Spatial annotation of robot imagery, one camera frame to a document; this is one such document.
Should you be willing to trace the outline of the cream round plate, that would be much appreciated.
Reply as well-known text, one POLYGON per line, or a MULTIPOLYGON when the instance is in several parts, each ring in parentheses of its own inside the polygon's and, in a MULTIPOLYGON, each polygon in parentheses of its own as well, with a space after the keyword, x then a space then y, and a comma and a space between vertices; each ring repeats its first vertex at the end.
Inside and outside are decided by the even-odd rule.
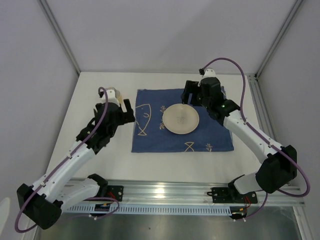
POLYGON ((177 135, 193 132, 199 125, 198 112, 190 105, 177 103, 169 106, 162 116, 167 130, 177 135))

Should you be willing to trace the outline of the blue fish-pattern cloth placemat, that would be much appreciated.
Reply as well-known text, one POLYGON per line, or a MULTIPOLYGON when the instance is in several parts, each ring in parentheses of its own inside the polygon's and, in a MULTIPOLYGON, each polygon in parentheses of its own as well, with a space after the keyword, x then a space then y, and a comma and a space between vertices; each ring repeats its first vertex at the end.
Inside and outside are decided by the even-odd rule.
POLYGON ((197 128, 188 134, 175 134, 163 122, 163 113, 180 104, 182 88, 139 89, 135 101, 133 153, 230 152, 234 150, 232 134, 211 119, 206 109, 196 106, 197 128))

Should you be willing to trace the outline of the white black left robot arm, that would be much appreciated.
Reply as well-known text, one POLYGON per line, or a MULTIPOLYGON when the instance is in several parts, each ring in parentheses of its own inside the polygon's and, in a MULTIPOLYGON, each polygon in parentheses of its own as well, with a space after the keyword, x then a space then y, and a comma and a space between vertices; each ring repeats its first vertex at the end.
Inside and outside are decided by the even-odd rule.
POLYGON ((98 174, 66 189, 66 183, 89 160, 94 158, 115 135, 118 126, 135 122, 129 99, 121 105, 113 102, 96 104, 94 118, 81 130, 64 159, 32 185, 23 183, 17 189, 19 216, 25 214, 43 230, 52 227, 62 213, 82 201, 117 202, 110 194, 108 181, 98 174))

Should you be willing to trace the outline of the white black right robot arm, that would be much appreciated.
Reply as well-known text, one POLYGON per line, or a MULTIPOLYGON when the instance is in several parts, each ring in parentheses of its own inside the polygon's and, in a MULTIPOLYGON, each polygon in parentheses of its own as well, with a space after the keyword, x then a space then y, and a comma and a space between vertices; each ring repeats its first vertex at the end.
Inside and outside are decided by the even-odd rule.
POLYGON ((261 130, 252 130, 250 122, 241 115, 240 106, 225 98, 216 77, 186 81, 181 100, 183 104, 204 107, 209 116, 235 134, 261 164, 257 172, 241 175, 228 184, 227 195, 231 201, 240 202, 249 192, 272 194, 297 176, 296 150, 291 145, 282 146, 261 130))

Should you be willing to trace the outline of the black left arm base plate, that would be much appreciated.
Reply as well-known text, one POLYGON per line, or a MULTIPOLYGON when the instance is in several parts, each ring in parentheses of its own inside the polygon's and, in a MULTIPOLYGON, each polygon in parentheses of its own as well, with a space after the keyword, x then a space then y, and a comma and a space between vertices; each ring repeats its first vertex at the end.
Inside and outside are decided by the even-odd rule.
POLYGON ((113 198, 121 202, 124 196, 124 187, 122 185, 104 186, 99 196, 103 198, 113 198))

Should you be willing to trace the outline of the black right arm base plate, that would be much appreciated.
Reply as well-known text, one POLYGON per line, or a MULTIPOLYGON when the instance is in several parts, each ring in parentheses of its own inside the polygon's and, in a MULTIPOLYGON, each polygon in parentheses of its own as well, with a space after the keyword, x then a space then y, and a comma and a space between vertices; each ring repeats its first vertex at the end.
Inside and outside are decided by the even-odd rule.
POLYGON ((215 204, 257 204, 258 198, 255 191, 240 194, 235 189, 228 187, 212 187, 206 193, 215 204))

